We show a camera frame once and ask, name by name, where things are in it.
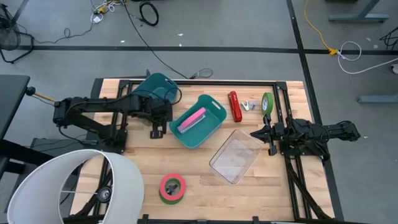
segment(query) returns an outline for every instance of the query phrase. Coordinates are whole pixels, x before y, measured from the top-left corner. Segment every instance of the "red stapler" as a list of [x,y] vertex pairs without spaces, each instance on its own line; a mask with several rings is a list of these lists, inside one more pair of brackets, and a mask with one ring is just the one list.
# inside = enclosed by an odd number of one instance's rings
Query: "red stapler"
[[242,111],[239,107],[238,96],[235,91],[228,93],[229,105],[231,107],[232,116],[234,117],[235,122],[242,121]]

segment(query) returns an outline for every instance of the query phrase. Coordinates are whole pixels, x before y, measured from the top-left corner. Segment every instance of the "teal basket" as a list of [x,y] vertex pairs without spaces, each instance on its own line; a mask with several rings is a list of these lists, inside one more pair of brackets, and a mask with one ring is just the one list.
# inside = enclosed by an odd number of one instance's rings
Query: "teal basket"
[[[200,108],[205,108],[205,119],[194,125],[187,132],[181,134],[177,127],[180,126],[189,116]],[[226,118],[226,110],[209,95],[200,95],[197,103],[186,111],[178,120],[169,124],[171,132],[186,147],[194,149],[200,146]]]
[[145,79],[134,91],[141,96],[150,96],[153,99],[162,98],[171,103],[177,96],[178,86],[173,80],[161,73],[154,73]]

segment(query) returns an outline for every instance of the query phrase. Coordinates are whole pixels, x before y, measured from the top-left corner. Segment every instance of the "lamp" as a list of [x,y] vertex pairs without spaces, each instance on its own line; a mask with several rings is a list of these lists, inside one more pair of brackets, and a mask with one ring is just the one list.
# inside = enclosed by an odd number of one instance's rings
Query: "lamp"
[[82,162],[104,156],[112,169],[113,186],[103,224],[137,222],[144,202],[144,181],[138,167],[115,153],[84,149],[58,156],[36,168],[12,196],[7,219],[12,224],[63,224],[60,193],[68,176]]

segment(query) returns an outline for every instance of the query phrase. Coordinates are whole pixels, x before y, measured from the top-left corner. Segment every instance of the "wooden table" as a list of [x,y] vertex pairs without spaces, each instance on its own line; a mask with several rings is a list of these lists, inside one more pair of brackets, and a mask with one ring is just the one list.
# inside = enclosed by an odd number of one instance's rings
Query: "wooden table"
[[[99,97],[115,98],[118,83],[118,79],[104,79]],[[287,86],[293,117],[311,120],[303,83],[287,82]],[[272,88],[228,85],[179,87],[183,97],[173,108],[174,119],[195,104],[198,96],[202,94],[211,95],[219,101],[226,108],[228,115],[219,130],[196,150],[185,148],[169,130],[163,139],[149,139],[151,126],[146,126],[135,118],[128,119],[128,138],[123,155],[140,168],[144,178],[145,200],[142,214],[149,214],[150,219],[252,220],[253,216],[258,216],[260,220],[293,220],[285,161],[279,153],[268,156],[268,144],[259,141],[263,150],[237,186],[230,186],[214,176],[208,164],[235,129],[250,133],[263,127],[263,115],[259,106],[254,111],[243,110],[242,122],[235,123],[229,109],[227,94],[234,90],[240,101],[261,100],[263,93],[272,92]],[[281,94],[280,101],[285,113]],[[276,122],[275,107],[271,116],[273,122]],[[95,120],[103,124],[109,124],[111,117],[111,113],[95,114]],[[302,156],[302,163],[308,191],[324,212],[333,217],[321,160],[315,156]],[[76,191],[93,192],[97,188],[101,165],[102,158],[92,159],[84,165]],[[164,175],[174,172],[183,176],[187,183],[187,191],[180,203],[166,205],[159,198],[159,184]],[[296,192],[300,214],[303,217],[302,198],[300,192]],[[71,214],[79,211],[90,196],[77,194]]]

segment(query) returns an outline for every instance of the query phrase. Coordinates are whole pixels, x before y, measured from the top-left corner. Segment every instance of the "clear plastic container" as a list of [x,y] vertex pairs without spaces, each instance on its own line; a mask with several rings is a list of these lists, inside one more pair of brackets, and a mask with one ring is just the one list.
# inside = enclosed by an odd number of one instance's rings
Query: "clear plastic container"
[[261,145],[244,131],[235,130],[211,158],[212,171],[236,185],[261,152]]

